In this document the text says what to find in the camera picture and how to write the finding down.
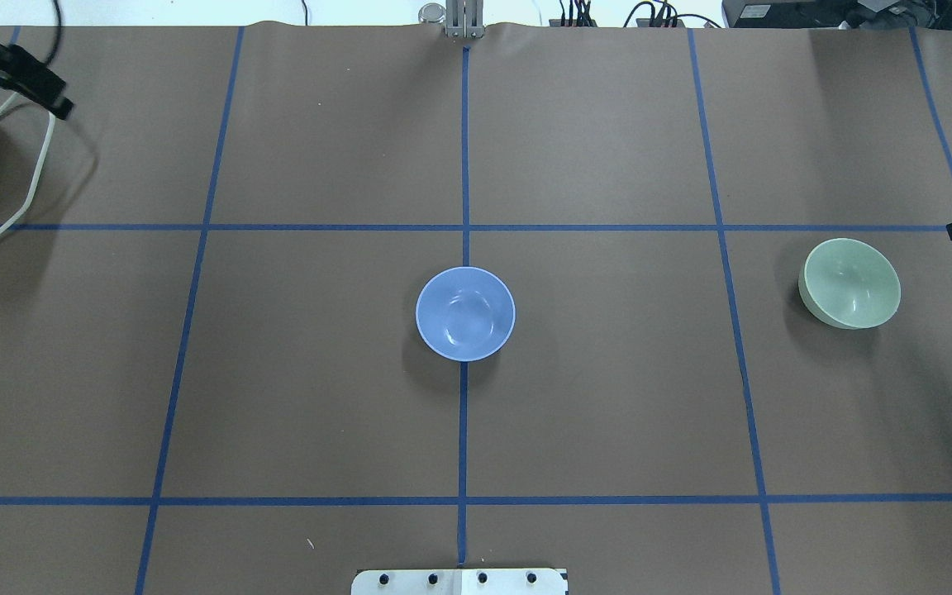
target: blue bowl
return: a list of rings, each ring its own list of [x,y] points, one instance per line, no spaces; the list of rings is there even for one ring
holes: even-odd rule
[[[513,332],[516,304],[502,280],[476,267],[447,269],[416,298],[421,339],[453,361],[476,361],[500,350]]]

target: white device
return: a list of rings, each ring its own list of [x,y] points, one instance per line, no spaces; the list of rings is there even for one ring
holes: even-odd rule
[[[363,571],[351,595],[567,595],[565,569]]]

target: bowl rim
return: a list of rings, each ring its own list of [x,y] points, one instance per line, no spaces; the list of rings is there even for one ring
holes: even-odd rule
[[[888,315],[883,317],[882,320],[877,320],[876,323],[869,324],[866,326],[856,326],[854,324],[851,324],[849,321],[840,320],[839,317],[832,316],[831,312],[828,312],[828,310],[826,310],[824,306],[822,306],[819,303],[819,301],[817,301],[817,297],[815,293],[812,290],[810,290],[810,283],[807,281],[808,270],[810,268],[810,260],[812,260],[813,257],[815,257],[815,253],[819,251],[820,249],[824,248],[825,245],[835,244],[836,242],[844,242],[844,244],[851,244],[851,245],[861,245],[861,247],[868,249],[869,251],[872,251],[873,254],[876,254],[876,256],[879,257],[881,261],[883,261],[883,263],[888,265],[888,270],[891,271],[891,279],[894,282],[894,286],[898,289],[898,298],[897,300],[895,300],[895,304],[894,304],[894,307],[891,309],[891,312],[889,312]],[[851,237],[834,237],[834,238],[831,238],[831,240],[825,240],[825,241],[822,241],[819,245],[815,245],[815,247],[813,247],[813,249],[810,250],[810,253],[807,254],[806,260],[803,261],[803,285],[805,285],[807,288],[807,293],[810,295],[810,300],[812,300],[815,303],[815,305],[817,306],[817,309],[821,310],[823,315],[830,317],[832,320],[838,321],[838,323],[851,329],[874,328],[874,327],[880,326],[881,324],[885,323],[885,321],[891,320],[892,317],[894,317],[896,313],[898,312],[899,305],[902,305],[902,281],[900,281],[900,279],[898,278],[898,271],[895,270],[894,264],[891,264],[891,260],[889,260],[887,256],[884,256],[883,252],[880,252],[879,250],[877,250],[876,248],[873,248],[869,244],[865,244],[864,241],[855,240],[854,238],[851,238]]]
[[[436,279],[441,278],[441,276],[450,274],[450,272],[454,272],[457,270],[473,270],[473,271],[479,272],[480,274],[486,274],[487,276],[490,276],[491,279],[494,279],[495,283],[498,283],[498,285],[502,286],[502,289],[506,290],[506,295],[509,298],[510,319],[509,319],[509,328],[506,329],[506,335],[502,336],[502,342],[495,345],[492,350],[487,352],[487,354],[480,355],[480,357],[476,357],[476,358],[456,358],[456,357],[453,357],[453,355],[447,355],[443,353],[443,351],[438,350],[430,341],[428,341],[427,336],[424,335],[424,329],[421,328],[421,317],[420,317],[421,301],[424,298],[424,294],[426,294],[428,287],[430,287],[431,284],[436,281]],[[433,278],[428,279],[427,283],[424,283],[424,287],[421,288],[421,292],[418,293],[418,295],[416,296],[416,304],[413,305],[413,321],[416,324],[416,331],[418,331],[418,334],[421,336],[421,340],[424,341],[424,344],[426,344],[428,348],[430,348],[430,350],[433,350],[437,354],[442,355],[442,357],[445,357],[453,361],[458,361],[458,362],[479,361],[481,359],[491,357],[491,355],[494,355],[495,353],[497,353],[498,350],[500,350],[500,348],[502,348],[506,344],[506,342],[509,341],[510,336],[513,335],[513,328],[516,326],[516,300],[513,297],[513,292],[510,291],[509,286],[506,285],[506,282],[503,282],[501,279],[499,279],[498,275],[492,274],[491,271],[488,271],[487,269],[481,269],[479,267],[472,267],[472,266],[450,267],[449,269],[445,269],[443,271],[438,272],[438,274],[435,274]]]

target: white cable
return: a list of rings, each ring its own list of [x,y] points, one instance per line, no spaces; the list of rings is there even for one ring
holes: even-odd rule
[[[17,100],[17,94],[14,93],[10,95],[10,98],[7,99],[0,106],[0,117],[4,116],[7,109],[10,109],[10,106],[13,102]],[[31,207],[31,199],[35,198],[35,189],[39,185],[39,178],[42,177],[42,166],[46,162],[46,154],[50,151],[50,138],[53,138],[54,135],[54,124],[56,118],[54,114],[48,113],[48,121],[46,121],[46,137],[42,140],[42,148],[39,150],[39,158],[35,162],[35,173],[31,174],[31,184],[27,186],[27,196],[24,198],[24,204],[21,205],[18,211],[14,213],[14,216],[10,217],[2,225],[0,225],[0,236],[4,233],[7,233],[7,230],[10,229],[10,226],[14,225],[20,218],[27,213],[29,207]]]

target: light green bowl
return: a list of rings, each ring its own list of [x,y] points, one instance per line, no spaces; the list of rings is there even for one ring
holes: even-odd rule
[[[863,241],[838,237],[810,251],[800,295],[817,320],[836,328],[873,328],[891,320],[902,300],[898,274]]]

